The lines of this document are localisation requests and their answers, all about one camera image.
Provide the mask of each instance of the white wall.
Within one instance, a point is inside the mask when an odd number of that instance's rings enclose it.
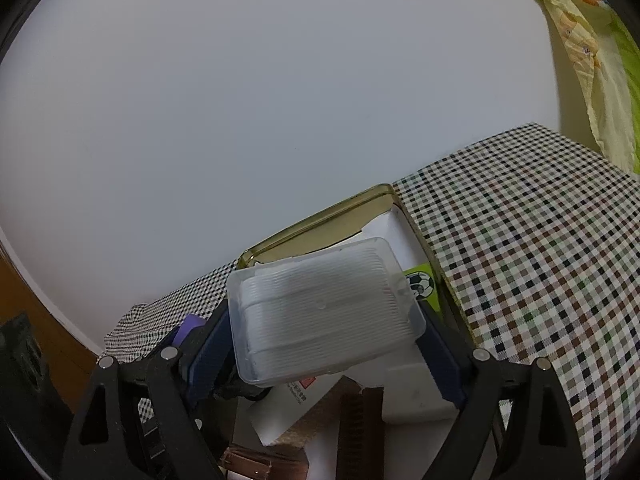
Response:
[[[315,211],[559,125],[534,0],[43,0],[0,66],[0,226],[92,349]]]

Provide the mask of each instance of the soccer ball image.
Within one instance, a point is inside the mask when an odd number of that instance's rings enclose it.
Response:
[[[412,272],[406,277],[416,300],[426,300],[433,292],[433,278],[426,272]]]

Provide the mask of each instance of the yellow cloth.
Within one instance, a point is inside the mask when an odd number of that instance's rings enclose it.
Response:
[[[541,0],[580,81],[591,131],[602,154],[625,173],[636,166],[632,97],[604,0]]]

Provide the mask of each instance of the checkered tablecloth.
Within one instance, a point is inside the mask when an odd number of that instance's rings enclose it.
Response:
[[[473,144],[394,186],[476,342],[499,359],[551,359],[587,478],[606,477],[638,428],[640,186],[536,124]],[[131,361],[187,313],[208,316],[234,266],[134,307],[106,336],[106,353]]]

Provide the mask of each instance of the clear plastic box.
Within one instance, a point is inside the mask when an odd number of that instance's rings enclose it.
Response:
[[[257,386],[346,370],[426,326],[384,238],[235,270],[226,288],[238,373]]]

